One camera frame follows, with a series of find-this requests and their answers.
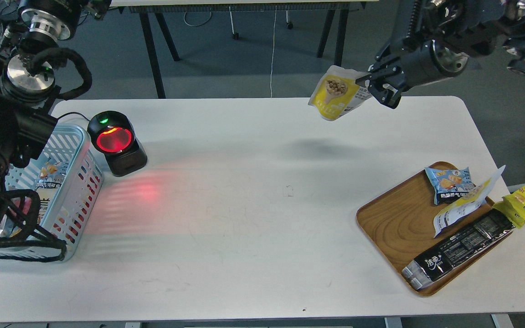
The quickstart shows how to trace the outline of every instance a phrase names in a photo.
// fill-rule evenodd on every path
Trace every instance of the desk in background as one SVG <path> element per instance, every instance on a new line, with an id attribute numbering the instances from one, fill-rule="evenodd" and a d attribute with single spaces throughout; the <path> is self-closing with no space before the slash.
<path id="1" fill-rule="evenodd" d="M 163 16 L 163 13 L 165 12 L 327 10 L 323 31 L 321 32 L 321 39 L 319 40 L 319 47 L 317 48 L 317 58 L 321 58 L 325 50 L 325 44 L 327 43 L 327 38 L 333 23 L 335 11 L 339 9 L 340 20 L 338 22 L 338 33 L 335 43 L 334 65 L 341 66 L 342 57 L 344 54 L 344 41 L 346 27 L 348 25 L 348 13 L 350 12 L 350 6 L 352 6 L 353 3 L 360 3 L 362 6 L 365 6 L 366 2 L 368 1 L 378 0 L 274 0 L 273 2 L 264 2 L 262 0 L 229 0 L 223 4 L 220 4 L 219 1 L 215 0 L 113 0 L 111 6 L 128 6 L 131 12 L 139 13 L 157 95 L 159 99 L 164 99 L 166 97 L 165 90 L 163 88 L 161 70 L 159 68 L 159 61 L 157 58 L 157 52 L 155 50 L 155 43 L 153 39 L 153 33 L 151 31 L 148 13 L 155 14 L 159 27 L 163 33 L 163 37 L 165 38 L 171 53 L 171 57 L 175 62 L 178 62 L 180 60 L 180 56 L 177 53 L 177 48 L 175 47 L 169 27 L 167 26 L 165 17 Z"/>
<path id="2" fill-rule="evenodd" d="M 474 181 L 496 170 L 460 99 L 405 97 L 396 110 L 372 99 L 334 122 L 307 101 L 59 103 L 55 116 L 127 114 L 149 162 L 107 174 L 71 260 L 0 260 L 0 322 L 525 312 L 525 228 L 421 297 L 356 223 L 438 160 Z M 490 198 L 507 193 L 500 180 Z"/>

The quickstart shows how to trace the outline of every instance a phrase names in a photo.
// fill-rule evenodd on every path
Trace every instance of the table leg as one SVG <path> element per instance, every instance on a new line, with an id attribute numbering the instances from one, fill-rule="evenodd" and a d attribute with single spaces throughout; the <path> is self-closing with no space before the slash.
<path id="1" fill-rule="evenodd" d="M 169 48 L 169 52 L 171 52 L 171 57 L 173 58 L 173 61 L 179 62 L 180 56 L 178 56 L 177 49 L 175 49 L 175 44 L 173 43 L 173 39 L 171 38 L 171 34 L 169 33 L 169 29 L 167 28 L 167 23 L 165 22 L 165 17 L 163 17 L 163 13 L 156 12 L 155 17 L 157 18 L 157 22 L 159 23 L 159 27 L 161 28 L 161 32 L 163 33 L 163 37 L 165 38 L 165 42 L 167 42 L 167 47 Z"/>
<path id="2" fill-rule="evenodd" d="M 149 63 L 151 71 L 154 76 L 155 89 L 159 99 L 165 99 L 165 91 L 163 90 L 163 81 L 161 79 L 161 70 L 159 69 L 159 62 L 157 59 L 157 52 L 155 52 L 155 43 L 151 33 L 151 24 L 146 13 L 140 13 L 141 27 L 143 29 L 143 36 L 145 37 L 145 45 L 147 46 L 147 54 L 149 55 Z"/>
<path id="3" fill-rule="evenodd" d="M 325 17 L 325 23 L 323 24 L 323 31 L 321 32 L 321 40 L 319 41 L 319 48 L 317 48 L 317 58 L 323 57 L 323 50 L 325 50 L 325 44 L 327 43 L 327 37 L 329 36 L 329 30 L 331 29 L 331 23 L 334 21 L 335 9 L 327 11 Z"/>
<path id="4" fill-rule="evenodd" d="M 400 317 L 386 317 L 384 318 L 386 328 L 402 328 L 402 321 Z"/>
<path id="5" fill-rule="evenodd" d="M 344 56 L 345 30 L 348 26 L 348 9 L 340 10 L 340 21 L 337 29 L 337 41 L 335 42 L 335 60 L 334 65 L 341 66 L 341 60 Z"/>

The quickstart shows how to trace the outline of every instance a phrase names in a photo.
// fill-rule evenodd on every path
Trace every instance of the wooden tray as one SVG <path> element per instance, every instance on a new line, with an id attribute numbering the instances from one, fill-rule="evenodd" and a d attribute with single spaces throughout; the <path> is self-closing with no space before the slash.
<path id="1" fill-rule="evenodd" d="M 448 162 L 436 162 L 430 167 L 438 170 L 456 169 Z M 445 228 L 438 237 L 434 238 L 433 218 L 441 209 L 448 206 L 448 204 L 435 205 L 434 193 L 429 178 L 423 170 L 366 204 L 356 214 L 359 226 L 392 264 L 404 282 L 406 280 L 401 271 L 410 261 L 444 238 L 454 234 L 462 226 L 491 210 L 494 204 L 491 199 L 486 198 L 487 204 L 482 205 L 456 224 Z M 407 285 L 421 296 L 431 296 L 498 243 L 488 247 L 481 255 L 458 266 L 427 288 L 415 290 L 408 282 Z"/>

